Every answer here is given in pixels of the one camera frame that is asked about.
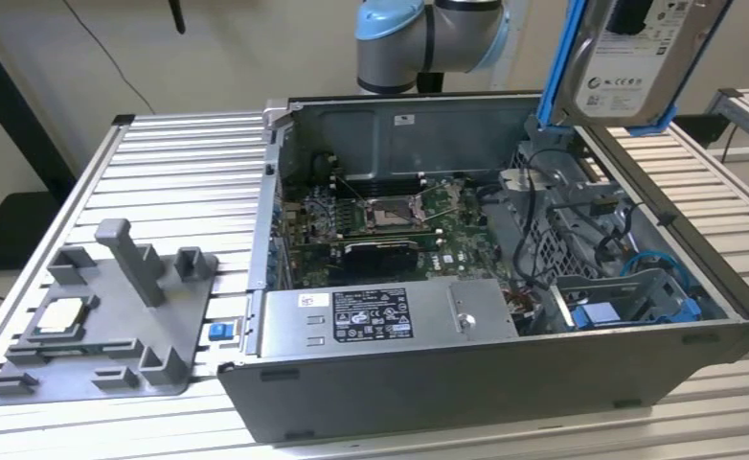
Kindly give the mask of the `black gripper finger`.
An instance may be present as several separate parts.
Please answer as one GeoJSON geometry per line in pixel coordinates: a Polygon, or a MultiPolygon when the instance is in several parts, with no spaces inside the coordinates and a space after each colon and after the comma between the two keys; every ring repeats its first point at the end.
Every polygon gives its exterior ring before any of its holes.
{"type": "Polygon", "coordinates": [[[613,34],[640,34],[652,4],[652,0],[616,0],[610,8],[608,31],[613,34]]]}

